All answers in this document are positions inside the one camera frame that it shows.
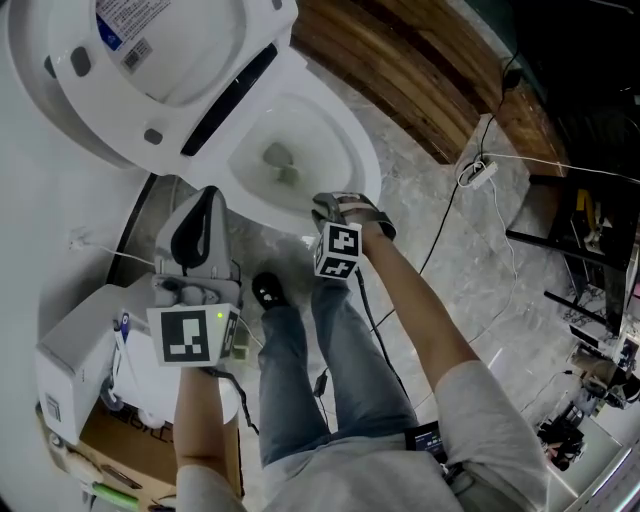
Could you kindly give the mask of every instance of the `toilet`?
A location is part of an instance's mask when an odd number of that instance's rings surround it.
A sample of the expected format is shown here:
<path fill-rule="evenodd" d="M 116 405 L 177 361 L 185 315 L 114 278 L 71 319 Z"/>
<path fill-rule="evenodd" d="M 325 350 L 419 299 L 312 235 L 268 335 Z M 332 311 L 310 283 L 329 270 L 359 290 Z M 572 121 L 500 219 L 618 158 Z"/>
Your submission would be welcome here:
<path fill-rule="evenodd" d="M 22 0 L 9 8 L 9 51 L 32 103 L 115 167 L 215 185 L 235 212 L 300 235 L 315 232 L 319 192 L 377 202 L 370 139 L 290 48 L 294 0 Z"/>

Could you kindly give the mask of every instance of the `marble floor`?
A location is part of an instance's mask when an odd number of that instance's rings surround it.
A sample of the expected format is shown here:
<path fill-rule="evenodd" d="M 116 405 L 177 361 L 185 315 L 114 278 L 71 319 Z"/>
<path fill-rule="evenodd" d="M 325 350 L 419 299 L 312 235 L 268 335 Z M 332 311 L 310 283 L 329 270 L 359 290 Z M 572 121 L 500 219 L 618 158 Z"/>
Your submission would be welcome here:
<path fill-rule="evenodd" d="M 447 209 L 455 186 L 454 166 L 441 166 L 391 119 L 359 93 L 315 64 L 316 73 L 351 108 L 373 141 L 382 171 L 380 206 L 398 228 L 396 245 L 417 269 L 427 254 Z M 464 164 L 476 152 L 485 117 L 462 155 Z M 493 123 L 485 149 L 514 154 L 514 149 Z M 494 177 L 497 204 L 507 225 L 532 234 L 543 234 L 554 215 L 549 197 L 534 197 L 529 191 L 528 172 L 520 161 L 499 163 Z M 139 216 L 126 250 L 151 258 L 154 239 L 167 216 L 173 177 L 159 178 Z M 177 184 L 176 202 L 193 190 Z M 312 237 L 296 237 L 274 231 L 231 213 L 230 236 L 234 259 L 243 272 L 243 287 L 250 290 L 251 277 L 263 269 L 277 272 L 290 299 L 301 310 L 309 343 L 309 377 L 315 382 L 325 364 L 315 338 L 309 307 L 313 282 Z M 496 214 L 493 189 L 486 183 L 479 190 L 458 189 L 436 248 L 422 275 L 438 293 L 453 320 L 477 354 L 490 365 L 516 407 L 535 424 L 549 413 L 576 385 L 571 376 L 557 375 L 566 363 L 575 341 L 560 318 L 558 306 L 545 299 L 543 290 L 566 294 L 567 272 L 558 254 L 514 243 L 518 280 L 515 287 L 511 252 Z M 135 261 L 120 266 L 118 282 L 126 285 L 148 269 Z M 431 389 L 423 375 L 406 334 L 398 322 L 386 291 L 368 263 L 362 266 L 367 294 L 376 323 L 391 360 L 404 381 L 421 422 L 437 418 Z M 355 282 L 354 306 L 363 312 Z M 243 317 L 262 338 L 260 308 L 250 291 L 244 293 Z M 239 336 L 246 336 L 240 331 Z M 253 344 L 246 363 L 234 363 L 234 372 L 248 395 L 254 421 L 259 424 L 257 352 Z M 328 421 L 336 428 L 331 382 L 324 396 Z M 241 421 L 245 505 L 261 510 L 261 471 L 258 439 Z"/>

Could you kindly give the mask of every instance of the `black electronic device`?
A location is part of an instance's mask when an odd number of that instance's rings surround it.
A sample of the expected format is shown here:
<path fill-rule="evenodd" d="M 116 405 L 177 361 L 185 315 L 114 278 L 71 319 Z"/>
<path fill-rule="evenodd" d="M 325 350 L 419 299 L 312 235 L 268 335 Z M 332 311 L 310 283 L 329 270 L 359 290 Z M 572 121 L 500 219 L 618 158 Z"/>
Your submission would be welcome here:
<path fill-rule="evenodd" d="M 407 450 L 429 452 L 440 464 L 447 462 L 437 421 L 405 430 L 404 438 Z"/>

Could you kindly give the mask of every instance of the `black shoe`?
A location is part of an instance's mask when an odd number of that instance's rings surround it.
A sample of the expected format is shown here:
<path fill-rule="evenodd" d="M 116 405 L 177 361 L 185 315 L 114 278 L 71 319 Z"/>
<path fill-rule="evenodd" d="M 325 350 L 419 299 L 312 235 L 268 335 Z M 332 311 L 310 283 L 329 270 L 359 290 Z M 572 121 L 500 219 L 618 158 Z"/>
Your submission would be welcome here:
<path fill-rule="evenodd" d="M 280 280 L 271 272 L 262 272 L 253 278 L 253 295 L 265 311 L 277 306 L 288 306 Z"/>

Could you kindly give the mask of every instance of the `power strip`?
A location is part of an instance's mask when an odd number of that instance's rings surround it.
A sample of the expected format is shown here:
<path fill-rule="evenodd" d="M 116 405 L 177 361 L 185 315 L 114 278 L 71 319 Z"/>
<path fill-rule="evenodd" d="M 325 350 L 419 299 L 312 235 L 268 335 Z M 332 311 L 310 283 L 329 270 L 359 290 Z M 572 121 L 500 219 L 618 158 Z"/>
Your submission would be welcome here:
<path fill-rule="evenodd" d="M 482 166 L 477 173 L 469 178 L 468 185 L 471 185 L 474 190 L 478 190 L 486 181 L 489 181 L 497 171 L 498 164 L 496 162 L 491 162 L 488 166 Z"/>

